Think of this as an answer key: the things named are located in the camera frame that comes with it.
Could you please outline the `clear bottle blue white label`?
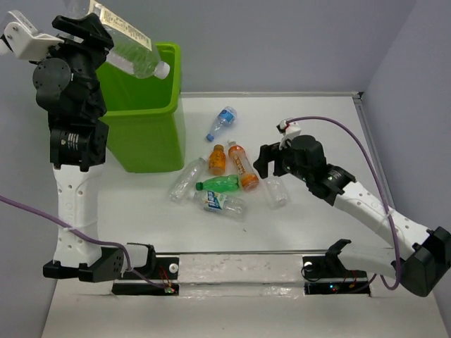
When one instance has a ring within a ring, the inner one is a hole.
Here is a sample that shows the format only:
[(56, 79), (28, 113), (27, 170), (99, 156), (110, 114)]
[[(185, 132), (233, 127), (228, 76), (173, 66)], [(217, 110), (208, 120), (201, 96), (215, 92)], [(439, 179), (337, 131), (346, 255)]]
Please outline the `clear bottle blue white label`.
[(192, 200), (203, 211), (227, 218), (240, 220), (247, 213), (247, 205), (244, 200), (211, 190), (195, 192)]

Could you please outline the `green plastic bottle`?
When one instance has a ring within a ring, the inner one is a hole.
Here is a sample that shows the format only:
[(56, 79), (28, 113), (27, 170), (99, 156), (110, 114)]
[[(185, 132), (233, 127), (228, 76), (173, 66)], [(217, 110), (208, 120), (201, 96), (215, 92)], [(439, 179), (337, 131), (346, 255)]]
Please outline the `green plastic bottle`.
[(239, 188), (240, 183), (237, 175), (213, 177), (195, 184), (197, 191), (209, 190), (218, 193), (236, 192)]

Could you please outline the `small orange juice bottle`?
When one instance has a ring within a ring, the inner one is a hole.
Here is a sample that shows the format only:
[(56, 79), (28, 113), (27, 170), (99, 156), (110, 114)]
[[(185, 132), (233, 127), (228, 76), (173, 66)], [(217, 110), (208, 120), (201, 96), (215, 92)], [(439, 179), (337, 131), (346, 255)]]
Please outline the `small orange juice bottle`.
[(209, 173), (215, 176), (222, 176), (226, 171), (226, 155), (221, 144), (214, 146), (209, 157)]

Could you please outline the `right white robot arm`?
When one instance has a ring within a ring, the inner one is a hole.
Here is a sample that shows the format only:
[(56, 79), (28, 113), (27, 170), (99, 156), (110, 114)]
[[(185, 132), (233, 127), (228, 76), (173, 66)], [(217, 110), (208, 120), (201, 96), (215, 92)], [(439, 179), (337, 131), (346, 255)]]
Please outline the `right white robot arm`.
[(295, 176), (315, 197), (357, 219), (388, 243), (387, 248), (365, 249), (348, 239), (337, 241), (324, 259), (330, 275), (363, 270), (398, 277), (406, 290), (426, 297), (450, 269), (450, 233), (446, 229), (432, 230), (385, 208), (355, 176), (328, 163), (322, 144), (311, 135), (261, 146), (253, 166), (262, 178), (268, 177), (269, 163), (274, 164), (274, 175)]

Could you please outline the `large clear bottle beige label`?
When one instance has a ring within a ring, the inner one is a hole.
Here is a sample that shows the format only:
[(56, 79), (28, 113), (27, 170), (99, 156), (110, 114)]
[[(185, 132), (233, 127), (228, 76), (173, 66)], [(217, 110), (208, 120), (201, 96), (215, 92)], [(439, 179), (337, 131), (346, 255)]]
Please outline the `large clear bottle beige label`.
[(114, 47), (106, 60), (111, 65), (138, 79), (168, 77), (171, 67), (163, 61), (155, 43), (129, 22), (98, 1), (64, 1), (67, 16), (84, 18), (96, 14), (111, 35)]

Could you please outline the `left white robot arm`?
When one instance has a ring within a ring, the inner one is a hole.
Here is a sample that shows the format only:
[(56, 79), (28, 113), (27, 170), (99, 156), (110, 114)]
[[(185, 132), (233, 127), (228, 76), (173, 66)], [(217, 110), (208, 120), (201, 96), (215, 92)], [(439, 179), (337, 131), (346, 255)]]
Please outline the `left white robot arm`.
[(37, 104), (48, 114), (49, 157), (58, 189), (58, 242), (43, 267), (47, 278), (82, 282), (147, 279), (156, 270), (149, 244), (123, 245), (99, 239), (98, 192), (109, 128), (97, 69), (113, 48), (111, 35), (95, 14), (57, 16), (64, 33), (38, 61), (32, 81)]

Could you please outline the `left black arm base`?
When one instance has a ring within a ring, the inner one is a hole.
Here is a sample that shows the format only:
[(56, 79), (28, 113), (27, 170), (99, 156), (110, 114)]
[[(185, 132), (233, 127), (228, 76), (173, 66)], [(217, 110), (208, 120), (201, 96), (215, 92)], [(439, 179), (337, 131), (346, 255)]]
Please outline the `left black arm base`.
[(140, 271), (144, 279), (134, 273), (125, 273), (113, 282), (111, 292), (116, 296), (177, 296), (179, 269), (178, 256), (157, 256), (156, 266), (150, 273)]

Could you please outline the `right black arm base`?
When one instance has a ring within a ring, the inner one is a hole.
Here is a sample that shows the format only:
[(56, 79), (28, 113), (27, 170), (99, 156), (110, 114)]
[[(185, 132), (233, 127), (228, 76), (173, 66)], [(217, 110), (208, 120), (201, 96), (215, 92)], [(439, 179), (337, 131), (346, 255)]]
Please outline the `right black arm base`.
[(304, 279), (304, 294), (307, 296), (371, 295), (368, 285), (369, 277), (366, 272), (344, 268), (332, 271), (326, 266), (325, 256), (303, 256), (301, 275)]

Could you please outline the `tall orange drink bottle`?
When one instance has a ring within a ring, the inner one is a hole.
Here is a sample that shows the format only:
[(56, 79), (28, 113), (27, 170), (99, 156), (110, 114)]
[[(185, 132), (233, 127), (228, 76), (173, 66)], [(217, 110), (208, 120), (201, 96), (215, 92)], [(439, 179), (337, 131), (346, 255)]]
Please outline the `tall orange drink bottle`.
[(228, 140), (228, 156), (234, 165), (241, 187), (246, 191), (252, 191), (259, 185), (259, 178), (255, 173), (245, 149), (235, 140)]

